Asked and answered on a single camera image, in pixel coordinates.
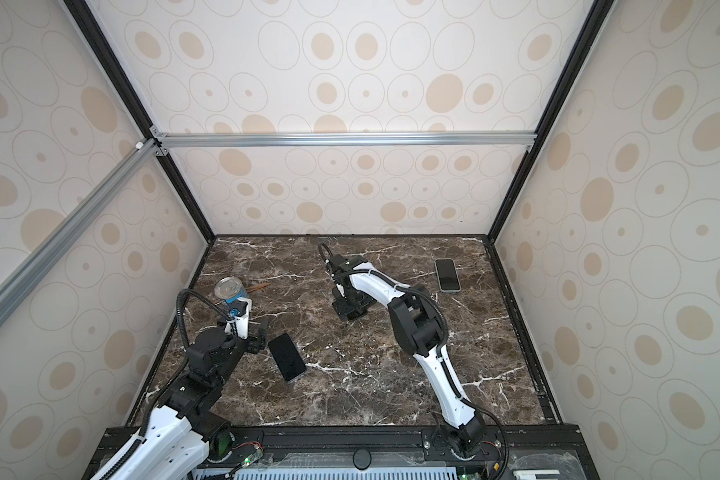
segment smartphone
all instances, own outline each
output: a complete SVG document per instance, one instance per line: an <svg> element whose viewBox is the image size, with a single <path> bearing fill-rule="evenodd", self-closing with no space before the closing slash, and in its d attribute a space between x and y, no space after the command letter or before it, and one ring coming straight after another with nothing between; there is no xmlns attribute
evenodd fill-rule
<svg viewBox="0 0 720 480"><path fill-rule="evenodd" d="M434 271L438 274L438 284L443 293L461 292L461 283L456 275L456 264L450 258L438 258L434 261Z"/></svg>
<svg viewBox="0 0 720 480"><path fill-rule="evenodd" d="M293 344L288 333L283 333L276 339L270 340L269 351L286 382L290 382L307 371L307 366L304 365L304 360L298 354L296 345Z"/></svg>

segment phone screen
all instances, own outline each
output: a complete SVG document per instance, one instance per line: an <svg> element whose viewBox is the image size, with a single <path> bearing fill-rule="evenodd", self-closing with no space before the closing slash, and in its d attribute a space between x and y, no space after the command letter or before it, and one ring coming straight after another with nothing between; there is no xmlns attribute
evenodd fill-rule
<svg viewBox="0 0 720 480"><path fill-rule="evenodd" d="M461 285L456 276L456 264L451 259L435 260L434 269L438 272L440 290L443 292L458 292L461 290Z"/></svg>
<svg viewBox="0 0 720 480"><path fill-rule="evenodd" d="M297 378L307 370L302 356L298 354L296 346L288 333L283 333L274 340L269 341L269 351L277 363L277 368L286 382Z"/></svg>

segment patterned wallpaper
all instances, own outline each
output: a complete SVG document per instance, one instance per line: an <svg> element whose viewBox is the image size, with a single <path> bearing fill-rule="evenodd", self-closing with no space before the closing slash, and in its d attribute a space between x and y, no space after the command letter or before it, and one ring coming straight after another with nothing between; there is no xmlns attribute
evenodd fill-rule
<svg viewBox="0 0 720 480"><path fill-rule="evenodd" d="M525 146L172 151L217 234L482 234Z"/></svg>
<svg viewBox="0 0 720 480"><path fill-rule="evenodd" d="M720 478L720 0L617 7L498 248L600 476Z"/></svg>
<svg viewBox="0 0 720 480"><path fill-rule="evenodd" d="M205 248L155 160L0 328L0 480L77 479L122 425Z"/></svg>
<svg viewBox="0 0 720 480"><path fill-rule="evenodd" d="M0 284L141 136L57 4L0 1Z"/></svg>
<svg viewBox="0 0 720 480"><path fill-rule="evenodd" d="M90 0L173 133L533 130L591 0Z"/></svg>

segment wallpaper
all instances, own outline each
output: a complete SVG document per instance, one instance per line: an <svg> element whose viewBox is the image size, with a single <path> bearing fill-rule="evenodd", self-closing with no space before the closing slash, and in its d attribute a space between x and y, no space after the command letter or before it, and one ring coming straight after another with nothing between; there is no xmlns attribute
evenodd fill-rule
<svg viewBox="0 0 720 480"><path fill-rule="evenodd" d="M720 0L616 8L497 245L600 476L720 478Z"/></svg>
<svg viewBox="0 0 720 480"><path fill-rule="evenodd" d="M482 234L525 146L172 153L216 234Z"/></svg>
<svg viewBox="0 0 720 480"><path fill-rule="evenodd" d="M534 130L590 0L96 0L162 131Z"/></svg>
<svg viewBox="0 0 720 480"><path fill-rule="evenodd" d="M141 138L57 4L0 1L0 284Z"/></svg>
<svg viewBox="0 0 720 480"><path fill-rule="evenodd" d="M0 328L0 480L80 478L205 245L148 160Z"/></svg>

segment round black button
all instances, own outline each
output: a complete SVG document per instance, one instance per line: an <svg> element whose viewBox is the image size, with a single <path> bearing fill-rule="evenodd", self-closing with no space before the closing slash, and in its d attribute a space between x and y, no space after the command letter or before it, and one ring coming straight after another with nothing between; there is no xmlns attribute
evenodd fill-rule
<svg viewBox="0 0 720 480"><path fill-rule="evenodd" d="M357 470L365 470L371 466L371 453L364 448L355 450L355 455L352 456L352 463L355 464Z"/></svg>

